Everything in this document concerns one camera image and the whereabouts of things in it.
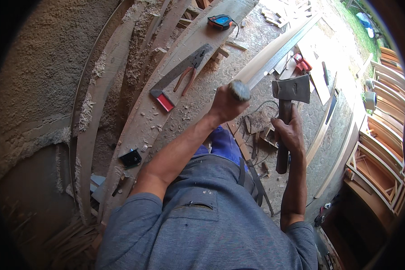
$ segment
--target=person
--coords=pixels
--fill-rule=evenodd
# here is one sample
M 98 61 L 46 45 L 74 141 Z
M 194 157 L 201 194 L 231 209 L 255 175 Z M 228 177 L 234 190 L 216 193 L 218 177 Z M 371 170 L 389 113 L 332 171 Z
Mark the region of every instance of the person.
M 291 154 L 279 228 L 255 203 L 258 191 L 240 167 L 237 143 L 219 126 L 248 106 L 219 87 L 210 111 L 141 169 L 109 218 L 97 269 L 317 269 L 313 228 L 304 222 L 306 155 L 297 108 L 289 125 L 271 119 Z M 201 146 L 207 137 L 210 154 Z

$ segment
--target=blue pants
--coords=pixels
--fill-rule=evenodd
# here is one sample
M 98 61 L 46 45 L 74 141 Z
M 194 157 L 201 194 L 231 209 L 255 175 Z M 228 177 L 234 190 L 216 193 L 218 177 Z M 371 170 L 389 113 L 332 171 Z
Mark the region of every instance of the blue pants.
M 240 166 L 240 148 L 238 148 L 238 145 L 229 130 L 225 130 L 219 126 L 210 133 L 209 138 L 211 139 L 212 145 L 211 154 L 223 156 Z M 195 152 L 195 155 L 208 153 L 209 150 L 204 145 L 201 145 Z

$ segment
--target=hand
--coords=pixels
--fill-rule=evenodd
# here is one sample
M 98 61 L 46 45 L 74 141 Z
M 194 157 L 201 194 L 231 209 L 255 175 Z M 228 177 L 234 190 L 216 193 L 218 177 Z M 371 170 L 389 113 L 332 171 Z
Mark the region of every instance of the hand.
M 218 122 L 217 125 L 220 125 L 239 116 L 248 106 L 249 101 L 236 100 L 228 91 L 228 85 L 225 84 L 216 90 L 215 99 L 207 114 L 213 116 Z
M 302 120 L 294 103 L 291 105 L 291 121 L 288 125 L 279 118 L 272 118 L 271 122 L 275 128 L 275 141 L 279 141 L 280 137 L 290 151 L 291 157 L 306 156 Z

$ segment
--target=left hand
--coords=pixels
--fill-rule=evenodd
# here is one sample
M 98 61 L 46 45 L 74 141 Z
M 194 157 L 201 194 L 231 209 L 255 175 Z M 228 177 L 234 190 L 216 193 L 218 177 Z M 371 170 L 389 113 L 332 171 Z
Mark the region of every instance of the left hand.
M 248 106 L 249 101 L 243 102 L 236 100 L 228 91 L 228 85 L 224 84 L 216 90 L 215 99 L 207 114 L 213 116 L 218 121 L 218 125 L 220 125 L 235 119 Z

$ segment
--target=red power tool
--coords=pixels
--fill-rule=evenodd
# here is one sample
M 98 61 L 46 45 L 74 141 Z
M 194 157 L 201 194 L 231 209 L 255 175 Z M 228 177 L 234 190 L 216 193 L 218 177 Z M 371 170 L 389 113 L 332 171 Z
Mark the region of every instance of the red power tool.
M 295 71 L 297 73 L 304 75 L 312 70 L 312 66 L 303 58 L 301 53 L 294 54 L 293 58 L 296 63 Z

